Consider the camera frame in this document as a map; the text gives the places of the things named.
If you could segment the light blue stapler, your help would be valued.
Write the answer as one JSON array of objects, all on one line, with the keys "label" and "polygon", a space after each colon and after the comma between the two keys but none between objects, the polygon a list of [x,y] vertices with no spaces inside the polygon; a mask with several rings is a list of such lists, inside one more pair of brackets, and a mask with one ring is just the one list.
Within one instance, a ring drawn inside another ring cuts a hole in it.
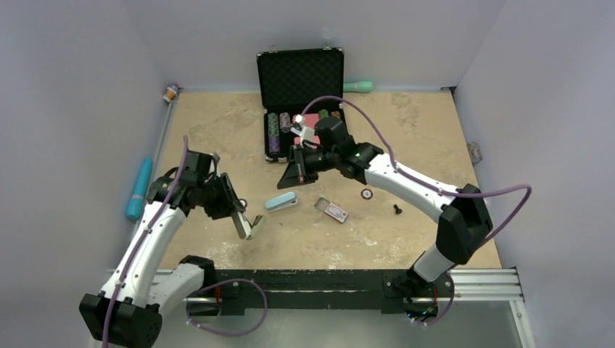
[{"label": "light blue stapler", "polygon": [[264,207],[266,212],[274,212],[277,210],[291,207],[297,203],[297,194],[293,191],[276,196],[265,202]]}]

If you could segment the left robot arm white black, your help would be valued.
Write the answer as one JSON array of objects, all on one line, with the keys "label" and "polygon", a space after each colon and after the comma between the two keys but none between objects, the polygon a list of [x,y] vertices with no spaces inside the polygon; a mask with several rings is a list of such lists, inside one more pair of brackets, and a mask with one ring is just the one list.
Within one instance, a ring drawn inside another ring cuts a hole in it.
[{"label": "left robot arm white black", "polygon": [[153,283],[168,245],[192,210],[201,207],[213,220],[231,218],[239,238],[253,238],[259,222],[246,218],[246,205],[228,174],[219,171],[219,162],[216,153],[186,150],[180,165],[150,186],[137,232],[119,265],[98,294],[85,294],[79,304],[90,334],[103,347],[152,347],[165,316],[184,297],[214,292],[214,265],[203,257],[183,258],[169,279]]}]

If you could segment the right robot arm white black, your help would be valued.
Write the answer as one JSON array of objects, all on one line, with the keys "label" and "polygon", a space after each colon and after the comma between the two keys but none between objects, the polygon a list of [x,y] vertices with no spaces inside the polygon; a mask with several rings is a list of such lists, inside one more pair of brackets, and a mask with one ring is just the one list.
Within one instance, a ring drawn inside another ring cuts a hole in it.
[{"label": "right robot arm white black", "polygon": [[355,142],[338,118],[325,117],[314,128],[299,120],[290,131],[297,140],[278,182],[280,189],[314,183],[320,172],[338,170],[346,178],[412,204],[437,224],[434,245],[408,271],[407,285],[414,294],[426,294],[443,273],[465,265],[493,228],[476,186],[458,188],[411,170],[383,149]]}]

